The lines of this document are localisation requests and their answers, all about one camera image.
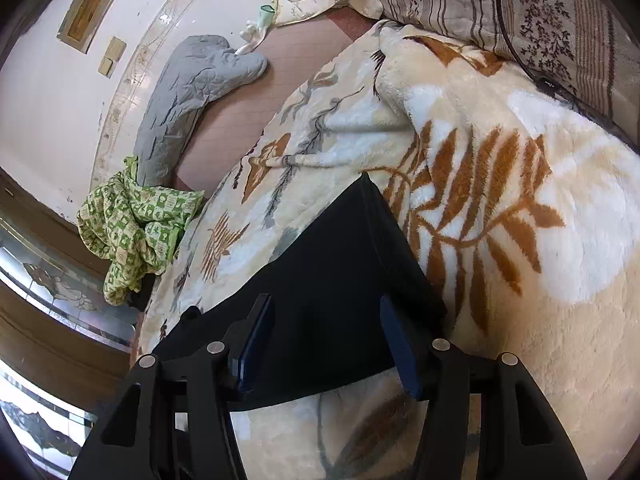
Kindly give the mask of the stained glass wardrobe door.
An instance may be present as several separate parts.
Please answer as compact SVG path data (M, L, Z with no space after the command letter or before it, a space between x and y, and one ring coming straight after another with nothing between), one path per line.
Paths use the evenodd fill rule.
M104 301L104 261L1 176L1 413L38 472L65 479L129 368L137 310Z

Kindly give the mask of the green patterned cloth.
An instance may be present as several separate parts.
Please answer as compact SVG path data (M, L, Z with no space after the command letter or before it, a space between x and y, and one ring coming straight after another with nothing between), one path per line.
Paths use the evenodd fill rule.
M76 217L88 251L110 263L103 296L113 306L140 292L145 275L165 272L204 204L202 192L140 185L137 157L124 163L123 170L90 192Z

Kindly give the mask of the small mint green item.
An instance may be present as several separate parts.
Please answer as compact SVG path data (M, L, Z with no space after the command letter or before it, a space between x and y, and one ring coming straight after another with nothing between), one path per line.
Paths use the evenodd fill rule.
M259 8L256 21L247 21L240 37L244 44L235 50L236 55L244 55L256 50L266 39L272 25L276 9L271 4L263 4Z

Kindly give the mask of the pink mattress sheet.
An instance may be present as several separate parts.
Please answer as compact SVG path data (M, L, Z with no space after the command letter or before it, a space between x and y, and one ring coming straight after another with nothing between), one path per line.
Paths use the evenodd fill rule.
M341 8L270 32L258 47L268 58L265 73L206 106L181 155L172 185L212 194L290 94L372 25L370 18Z

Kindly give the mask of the black pants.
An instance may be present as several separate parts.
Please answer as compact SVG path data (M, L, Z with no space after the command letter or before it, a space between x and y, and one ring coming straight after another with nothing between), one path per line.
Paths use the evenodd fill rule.
M269 295L272 323L255 381L232 410L290 402L392 367L416 400L433 388L426 350L445 331L446 308L416 262L378 187L363 174L276 260L212 310L181 321L154 348L185 358Z

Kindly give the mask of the grey quilted pillow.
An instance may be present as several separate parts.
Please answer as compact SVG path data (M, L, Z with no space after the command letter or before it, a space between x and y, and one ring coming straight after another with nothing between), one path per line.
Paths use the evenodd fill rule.
M205 107L265 73L259 52L237 54L218 35L190 36L172 51L134 142L137 184L166 186Z

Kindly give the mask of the striped floral bedsheet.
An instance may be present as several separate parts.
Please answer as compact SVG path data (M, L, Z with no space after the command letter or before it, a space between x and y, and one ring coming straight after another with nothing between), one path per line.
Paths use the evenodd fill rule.
M554 96L639 142L639 43L606 0L380 0L386 18L518 63Z

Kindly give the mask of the leaf pattern fleece blanket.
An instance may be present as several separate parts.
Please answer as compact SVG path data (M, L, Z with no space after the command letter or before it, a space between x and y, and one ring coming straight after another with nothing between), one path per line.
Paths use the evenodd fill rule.
M374 26L303 84L222 179L146 309L149 352L280 256L367 174L465 352L509 351L591 479L639 435L639 159L514 64Z

